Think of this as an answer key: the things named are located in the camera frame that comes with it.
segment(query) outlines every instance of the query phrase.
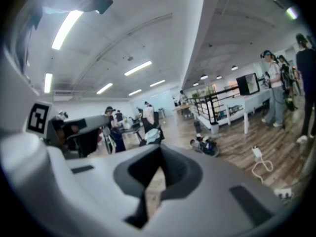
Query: jeans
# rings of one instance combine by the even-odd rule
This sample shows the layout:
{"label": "jeans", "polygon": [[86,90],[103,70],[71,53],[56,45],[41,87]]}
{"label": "jeans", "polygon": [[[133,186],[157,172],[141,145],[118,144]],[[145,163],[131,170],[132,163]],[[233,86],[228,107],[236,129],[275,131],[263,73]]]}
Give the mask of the jeans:
{"label": "jeans", "polygon": [[266,122],[272,123],[275,118],[277,124],[283,124],[283,89],[282,86],[272,88],[272,95],[270,97],[270,109],[266,116]]}
{"label": "jeans", "polygon": [[[308,134],[308,126],[310,123],[313,105],[316,107],[316,92],[314,94],[305,94],[305,118],[304,118],[304,124],[302,129],[302,135]],[[311,130],[311,135],[316,135],[316,108],[315,108],[315,118],[314,118],[314,124]]]}

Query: wooden floor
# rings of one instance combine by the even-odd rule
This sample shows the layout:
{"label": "wooden floor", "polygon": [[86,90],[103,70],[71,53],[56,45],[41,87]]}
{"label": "wooden floor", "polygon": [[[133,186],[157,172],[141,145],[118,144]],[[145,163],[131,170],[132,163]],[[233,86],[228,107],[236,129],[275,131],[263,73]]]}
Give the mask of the wooden floor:
{"label": "wooden floor", "polygon": [[[304,104],[303,97],[296,98],[296,105],[302,109]],[[300,118],[294,122],[293,113],[284,113],[285,130],[266,126],[261,122],[263,115],[255,113],[249,116],[249,133],[244,134],[243,119],[232,122],[230,126],[220,127],[220,133],[211,135],[210,131],[203,129],[202,136],[214,138],[220,148],[219,158],[227,160],[245,172],[252,175],[251,169],[255,164],[252,147],[257,146],[263,154],[264,160],[270,160],[274,169],[268,172],[261,164],[256,167],[256,173],[261,175],[264,184],[271,189],[282,189],[291,187],[294,194],[300,195],[307,180],[300,180],[302,168],[311,151],[313,141],[309,140],[304,146],[296,143],[300,136],[304,119],[303,110]],[[165,123],[161,121],[165,139],[163,143],[190,149],[189,142],[196,136],[193,120],[183,120],[178,126],[175,125],[173,118],[167,118]],[[151,184],[147,188],[147,205],[149,215],[152,216],[159,205],[159,194],[165,189],[164,176],[162,170],[158,170]]]}

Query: fluorescent ceiling light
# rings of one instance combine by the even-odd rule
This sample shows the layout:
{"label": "fluorescent ceiling light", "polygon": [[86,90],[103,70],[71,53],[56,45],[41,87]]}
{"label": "fluorescent ceiling light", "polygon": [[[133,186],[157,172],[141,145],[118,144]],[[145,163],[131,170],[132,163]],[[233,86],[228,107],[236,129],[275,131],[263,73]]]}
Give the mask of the fluorescent ceiling light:
{"label": "fluorescent ceiling light", "polygon": [[129,96],[134,95],[134,94],[136,94],[136,93],[138,93],[138,92],[140,92],[140,91],[142,91],[142,90],[139,89],[139,90],[136,90],[136,91],[134,91],[134,92],[132,92],[132,93],[129,93]]}
{"label": "fluorescent ceiling light", "polygon": [[113,83],[108,83],[107,85],[105,85],[102,89],[100,89],[97,94],[101,94],[103,91],[105,91],[106,89],[110,88],[113,85]]}
{"label": "fluorescent ceiling light", "polygon": [[289,14],[291,16],[292,19],[297,19],[297,14],[295,13],[295,11],[293,10],[293,8],[289,8],[286,10],[287,14]]}
{"label": "fluorescent ceiling light", "polygon": [[53,78],[53,74],[47,73],[45,75],[44,93],[49,93],[50,92],[50,85],[51,85],[52,78]]}
{"label": "fluorescent ceiling light", "polygon": [[134,69],[132,69],[132,70],[126,72],[124,75],[129,76],[130,74],[132,74],[132,73],[134,73],[134,72],[136,72],[136,71],[138,71],[138,70],[140,70],[140,69],[143,69],[144,67],[147,67],[147,66],[149,66],[149,65],[151,65],[151,64],[152,64],[151,61],[145,62],[144,64],[139,65],[138,67],[136,67],[136,68],[134,68]]}
{"label": "fluorescent ceiling light", "polygon": [[83,12],[78,11],[78,10],[74,10],[74,11],[69,12],[65,21],[61,25],[51,48],[56,49],[56,50],[60,49],[60,47],[63,44],[63,42],[64,42],[68,32],[70,31],[71,27],[75,24],[77,19],[79,19],[79,17],[82,14],[83,14]]}
{"label": "fluorescent ceiling light", "polygon": [[152,85],[150,85],[150,87],[153,87],[153,86],[155,86],[155,85],[157,85],[157,84],[160,84],[160,83],[163,83],[163,82],[165,82],[166,80],[162,80],[162,81],[158,81],[158,82],[155,82],[155,83],[153,83]]}

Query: white cable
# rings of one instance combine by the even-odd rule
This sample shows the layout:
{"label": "white cable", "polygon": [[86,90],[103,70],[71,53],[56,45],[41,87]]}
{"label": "white cable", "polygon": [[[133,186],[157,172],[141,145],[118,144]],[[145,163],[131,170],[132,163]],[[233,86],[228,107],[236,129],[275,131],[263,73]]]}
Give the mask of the white cable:
{"label": "white cable", "polygon": [[[263,166],[266,168],[266,170],[267,170],[268,172],[272,172],[272,171],[273,171],[273,164],[272,164],[272,162],[271,162],[271,161],[269,161],[269,160],[263,160],[263,159],[262,159],[262,157],[260,157],[260,160],[261,160],[261,161],[257,162],[257,163],[253,166],[253,168],[252,168],[251,172],[252,172],[252,174],[254,174],[254,176],[256,176],[256,177],[260,178],[261,183],[263,183],[263,179],[262,179],[262,177],[261,177],[261,176],[259,176],[259,175],[257,175],[257,174],[254,172],[254,170],[255,170],[256,166],[257,166],[258,164],[262,163],[262,164],[263,164]],[[271,169],[269,169],[269,168],[266,166],[265,162],[267,162],[267,163],[269,163],[269,164],[271,165]]]}

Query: black rubber pad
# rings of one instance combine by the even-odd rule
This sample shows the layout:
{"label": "black rubber pad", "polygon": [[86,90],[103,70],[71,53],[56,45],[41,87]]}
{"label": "black rubber pad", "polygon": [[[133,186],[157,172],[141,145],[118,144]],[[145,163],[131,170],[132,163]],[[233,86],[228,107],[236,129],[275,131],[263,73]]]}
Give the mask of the black rubber pad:
{"label": "black rubber pad", "polygon": [[78,173],[85,172],[85,171],[88,171],[88,170],[91,170],[91,169],[94,169],[94,167],[91,166],[91,165],[87,165],[87,166],[83,166],[83,167],[79,167],[79,168],[72,168],[71,171],[74,174],[78,174]]}
{"label": "black rubber pad", "polygon": [[272,214],[243,186],[230,188],[230,192],[252,221],[259,226],[272,217]]}

